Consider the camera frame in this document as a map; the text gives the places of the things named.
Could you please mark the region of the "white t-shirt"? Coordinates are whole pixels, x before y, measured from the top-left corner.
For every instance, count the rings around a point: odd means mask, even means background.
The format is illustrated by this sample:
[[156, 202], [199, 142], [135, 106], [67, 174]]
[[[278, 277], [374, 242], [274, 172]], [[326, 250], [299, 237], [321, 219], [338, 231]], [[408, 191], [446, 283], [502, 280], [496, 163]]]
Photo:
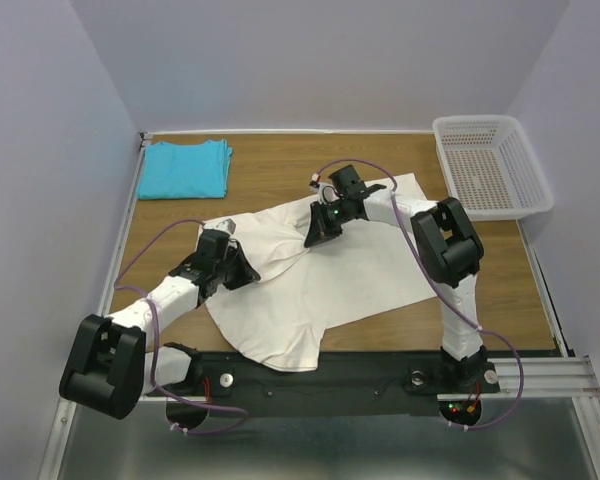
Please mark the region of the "white t-shirt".
[[206, 307], [246, 358], [281, 372], [313, 371], [326, 330], [434, 297], [401, 231], [354, 220], [305, 248], [312, 197], [232, 216], [260, 281], [221, 287]]

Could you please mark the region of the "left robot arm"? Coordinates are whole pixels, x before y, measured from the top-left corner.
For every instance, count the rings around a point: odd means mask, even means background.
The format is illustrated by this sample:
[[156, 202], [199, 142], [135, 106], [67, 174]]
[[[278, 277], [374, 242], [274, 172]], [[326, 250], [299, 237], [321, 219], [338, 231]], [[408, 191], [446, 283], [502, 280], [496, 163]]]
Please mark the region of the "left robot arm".
[[123, 419], [143, 395], [159, 389], [185, 395], [207, 386], [199, 353], [177, 343], [161, 345], [158, 337], [219, 288], [233, 291], [260, 278], [238, 240], [226, 231], [203, 231], [195, 251], [153, 290], [122, 310], [91, 314], [80, 322], [60, 396]]

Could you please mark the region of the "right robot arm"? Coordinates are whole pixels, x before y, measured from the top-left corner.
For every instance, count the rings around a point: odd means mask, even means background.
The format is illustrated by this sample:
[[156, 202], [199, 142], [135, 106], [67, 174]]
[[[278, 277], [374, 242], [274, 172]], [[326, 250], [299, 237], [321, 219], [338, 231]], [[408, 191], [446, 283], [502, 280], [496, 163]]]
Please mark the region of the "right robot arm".
[[452, 390], [477, 382], [487, 363], [476, 306], [484, 247], [460, 201], [405, 196], [397, 192], [396, 180], [389, 187], [368, 185], [353, 165], [336, 170], [327, 182], [315, 173], [309, 187], [318, 199], [310, 204], [304, 246], [311, 248], [337, 238], [343, 225], [353, 220], [400, 229], [441, 302], [441, 381]]

